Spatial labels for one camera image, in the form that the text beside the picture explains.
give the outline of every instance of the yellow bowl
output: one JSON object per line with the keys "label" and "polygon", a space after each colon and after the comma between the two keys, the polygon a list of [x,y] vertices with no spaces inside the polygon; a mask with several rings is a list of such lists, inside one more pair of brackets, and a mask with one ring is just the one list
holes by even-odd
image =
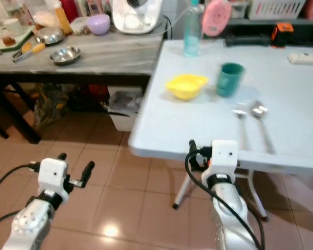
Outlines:
{"label": "yellow bowl", "polygon": [[190,100],[200,93],[202,87],[205,86],[208,81],[209,79],[207,77],[183,74],[167,83],[166,87],[177,98],[182,100]]}

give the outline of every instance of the cable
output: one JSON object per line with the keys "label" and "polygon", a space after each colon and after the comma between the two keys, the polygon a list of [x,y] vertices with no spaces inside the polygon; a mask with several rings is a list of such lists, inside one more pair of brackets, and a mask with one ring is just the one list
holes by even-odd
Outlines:
{"label": "cable", "polygon": [[170,30],[170,29],[172,29],[173,26],[180,20],[180,18],[187,12],[187,10],[189,10],[189,8],[190,8],[190,7],[184,9],[184,10],[182,11],[182,13],[179,14],[179,16],[174,20],[173,25],[170,26],[168,29],[165,29],[164,31],[162,31],[162,32],[160,32],[160,33],[157,33],[157,34],[145,34],[145,35],[147,35],[147,36],[162,35],[163,33],[167,32],[167,31]]}
{"label": "cable", "polygon": [[11,212],[11,213],[9,213],[9,214],[7,214],[7,215],[2,216],[2,217],[0,218],[0,222],[3,221],[3,220],[6,219],[6,218],[12,216],[12,215],[17,214],[18,212],[20,212],[20,211]]}
{"label": "cable", "polygon": [[266,249],[266,241],[264,239],[264,229],[263,229],[263,225],[261,223],[261,220],[257,216],[256,212],[250,206],[248,206],[248,211],[250,211],[250,213],[254,216],[254,218],[257,221],[257,224],[259,225],[260,236],[261,236],[261,248],[262,248],[262,250],[265,250]]}
{"label": "cable", "polygon": [[169,22],[169,25],[171,26],[171,40],[173,39],[173,26],[172,26],[172,22],[170,21],[170,19],[168,18],[168,16],[163,15],[164,18],[166,18]]}
{"label": "cable", "polygon": [[[16,168],[13,168],[12,170],[8,171],[4,176],[2,176],[2,178],[0,179],[0,184],[8,177],[11,173],[15,172],[16,170],[19,170],[19,169],[21,169],[21,168],[30,168],[30,167],[32,167],[32,165],[33,165],[33,164],[21,165],[21,166],[18,166],[18,167],[16,167]],[[9,213],[9,214],[7,214],[7,215],[2,216],[2,217],[0,218],[0,222],[3,221],[3,220],[6,219],[6,218],[12,216],[12,215],[17,214],[18,212],[20,212],[20,211],[11,212],[11,213]]]}
{"label": "cable", "polygon": [[0,184],[7,178],[7,176],[9,176],[14,171],[21,169],[21,168],[30,168],[30,167],[31,167],[31,165],[28,164],[28,165],[21,165],[21,166],[18,166],[16,168],[13,168],[12,170],[8,171],[4,176],[2,176],[2,178],[0,179]]}
{"label": "cable", "polygon": [[256,245],[256,248],[258,250],[262,250],[262,247],[259,243],[259,241],[257,240],[256,236],[254,235],[254,233],[252,232],[252,230],[249,228],[249,226],[247,225],[246,222],[243,221],[243,219],[237,214],[236,211],[233,210],[232,207],[230,207],[223,199],[221,199],[219,196],[217,196],[214,192],[212,192],[210,189],[208,189],[206,186],[204,186],[201,182],[199,182],[191,173],[190,169],[189,169],[189,165],[188,165],[188,161],[191,155],[193,154],[199,154],[200,150],[194,150],[191,151],[187,154],[186,159],[184,161],[184,165],[186,168],[186,171],[189,175],[189,177],[192,179],[192,181],[198,185],[201,189],[203,189],[205,192],[207,192],[208,194],[210,194],[212,197],[216,198],[217,201],[219,201],[221,204],[223,204],[234,216],[235,218],[238,219],[238,221],[240,222],[241,225],[244,226],[244,228],[248,231],[248,233],[250,234],[250,236],[252,237],[252,239],[254,240],[254,243]]}

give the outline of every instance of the metal bowl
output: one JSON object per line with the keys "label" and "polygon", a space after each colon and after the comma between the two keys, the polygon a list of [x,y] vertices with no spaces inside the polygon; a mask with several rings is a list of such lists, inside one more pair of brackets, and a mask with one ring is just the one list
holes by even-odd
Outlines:
{"label": "metal bowl", "polygon": [[50,59],[56,65],[73,64],[80,59],[81,51],[77,47],[59,49],[50,55]]}
{"label": "metal bowl", "polygon": [[45,45],[55,44],[64,39],[65,35],[60,28],[45,27],[35,34],[36,41]]}

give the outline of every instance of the spoon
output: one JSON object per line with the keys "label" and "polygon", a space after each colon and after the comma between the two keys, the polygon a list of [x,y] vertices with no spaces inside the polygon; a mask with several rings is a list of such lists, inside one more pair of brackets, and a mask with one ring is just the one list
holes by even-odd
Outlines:
{"label": "spoon", "polygon": [[275,149],[274,149],[274,147],[271,143],[271,140],[268,136],[267,128],[263,123],[263,117],[267,114],[267,111],[268,111],[268,108],[265,107],[262,102],[255,101],[251,107],[250,113],[254,118],[259,120],[259,122],[261,124],[262,131],[263,131],[264,140],[265,140],[267,148],[268,148],[268,152],[270,154],[274,154]]}
{"label": "spoon", "polygon": [[247,132],[245,126],[245,118],[247,115],[246,107],[243,104],[239,104],[235,109],[233,109],[235,115],[239,118],[241,122],[241,134],[243,136],[243,148],[247,149],[248,147],[248,140],[247,140]]}

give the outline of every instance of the white basket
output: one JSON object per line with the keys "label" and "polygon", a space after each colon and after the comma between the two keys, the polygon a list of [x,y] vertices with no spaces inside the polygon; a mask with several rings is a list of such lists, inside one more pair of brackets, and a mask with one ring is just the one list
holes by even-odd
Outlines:
{"label": "white basket", "polygon": [[231,18],[244,18],[248,7],[248,0],[229,2],[232,7]]}
{"label": "white basket", "polygon": [[252,0],[248,18],[251,20],[296,19],[306,0]]}

